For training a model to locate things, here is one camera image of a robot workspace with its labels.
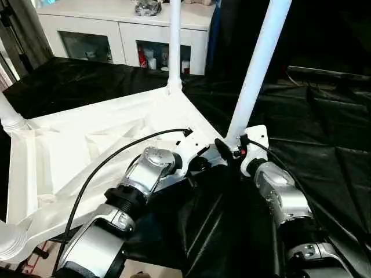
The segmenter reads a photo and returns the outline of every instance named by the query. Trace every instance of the white mounting bracket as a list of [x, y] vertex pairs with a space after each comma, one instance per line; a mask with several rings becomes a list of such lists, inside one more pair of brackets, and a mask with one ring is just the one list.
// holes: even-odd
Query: white mounting bracket
[[[268, 133], [265, 125], [252, 126], [248, 127], [243, 131], [244, 134], [247, 134], [250, 140], [260, 143], [266, 148], [269, 147], [268, 143]], [[268, 160], [267, 152], [262, 148], [254, 144], [249, 144], [247, 146], [246, 158], [241, 163], [241, 173], [247, 177], [250, 177], [250, 174], [246, 171], [249, 163], [255, 158], [263, 158]]]

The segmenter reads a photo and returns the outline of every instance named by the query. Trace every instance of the black fabric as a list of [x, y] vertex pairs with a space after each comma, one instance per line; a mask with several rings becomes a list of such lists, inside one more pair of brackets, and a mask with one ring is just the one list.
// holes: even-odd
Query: black fabric
[[[159, 88], [167, 77], [167, 73], [124, 65], [55, 58], [5, 94], [25, 118], [33, 118]], [[225, 135], [241, 83], [204, 76], [183, 80], [188, 98]], [[334, 90], [320, 90], [264, 85], [249, 122], [267, 126], [270, 148], [303, 184], [320, 224], [354, 268], [366, 273], [370, 267], [366, 250], [371, 245], [371, 93], [367, 87], [342, 83]], [[0, 140], [4, 218], [10, 139], [1, 132]], [[155, 198], [152, 213], [140, 219], [128, 242], [129, 257], [181, 268], [187, 277], [242, 276], [241, 267], [246, 265], [271, 272], [271, 267], [264, 268], [263, 261], [251, 256], [265, 255], [268, 261], [274, 257], [270, 245], [274, 235], [264, 203], [250, 192], [253, 186], [226, 178], [225, 169], [210, 171], [195, 177], [198, 188], [191, 189], [185, 181], [156, 195], [161, 201]]]

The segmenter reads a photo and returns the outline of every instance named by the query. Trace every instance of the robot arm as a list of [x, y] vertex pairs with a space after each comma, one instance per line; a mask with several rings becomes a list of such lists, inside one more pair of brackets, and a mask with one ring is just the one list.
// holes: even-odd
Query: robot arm
[[68, 244], [56, 277], [119, 277], [125, 263], [123, 244], [135, 228], [148, 198], [162, 178], [182, 166], [179, 155], [148, 147], [116, 188]]
[[267, 202], [283, 241], [286, 275], [352, 277], [324, 232], [318, 230], [307, 199], [290, 174], [263, 158], [251, 160], [246, 171]]
[[[261, 131], [261, 127], [250, 129]], [[268, 162], [266, 152], [253, 146], [248, 138], [241, 137], [242, 145], [247, 143], [241, 146], [246, 155], [241, 173], [251, 176], [270, 208], [285, 247], [285, 277], [352, 277], [334, 247], [317, 229], [307, 199], [295, 186], [294, 179]], [[258, 133], [257, 138], [267, 144], [266, 130], [265, 136]], [[179, 173], [187, 169], [194, 157], [194, 152], [189, 150], [178, 149], [181, 158], [165, 149], [146, 148], [118, 186], [105, 193], [106, 203], [97, 208], [90, 221], [72, 238], [56, 277], [119, 277], [126, 259], [125, 240], [134, 231], [148, 198], [162, 180], [179, 178]]]

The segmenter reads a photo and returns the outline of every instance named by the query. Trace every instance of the clutter on cabinet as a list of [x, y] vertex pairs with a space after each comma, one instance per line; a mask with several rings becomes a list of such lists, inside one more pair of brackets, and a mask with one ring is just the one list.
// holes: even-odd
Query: clutter on cabinet
[[138, 0], [135, 14], [138, 16], [155, 16], [161, 11], [161, 3], [155, 0]]
[[[168, 71], [169, 68], [169, 44], [160, 42], [136, 41], [139, 63], [142, 68], [161, 69]], [[190, 74], [191, 47], [180, 46], [181, 72]]]

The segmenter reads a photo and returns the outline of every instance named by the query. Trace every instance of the floor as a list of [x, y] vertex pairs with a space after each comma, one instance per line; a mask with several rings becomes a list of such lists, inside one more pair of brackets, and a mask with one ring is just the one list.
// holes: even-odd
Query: floor
[[[50, 277], [54, 262], [57, 257], [59, 250], [59, 244], [54, 242], [46, 242], [39, 245], [39, 248], [42, 248], [49, 253], [49, 258], [42, 259], [38, 258], [37, 255], [33, 254], [28, 259], [28, 266], [24, 268], [24, 273], [29, 273], [37, 275], [41, 278]], [[5, 267], [5, 263], [0, 262], [1, 267]], [[9, 266], [11, 269], [15, 269], [16, 265]], [[125, 263], [125, 268], [120, 276], [120, 278], [130, 278], [133, 275], [143, 272], [148, 273], [151, 278], [181, 278], [181, 272], [178, 269], [164, 268], [159, 265], [145, 264], [142, 262], [127, 260]]]

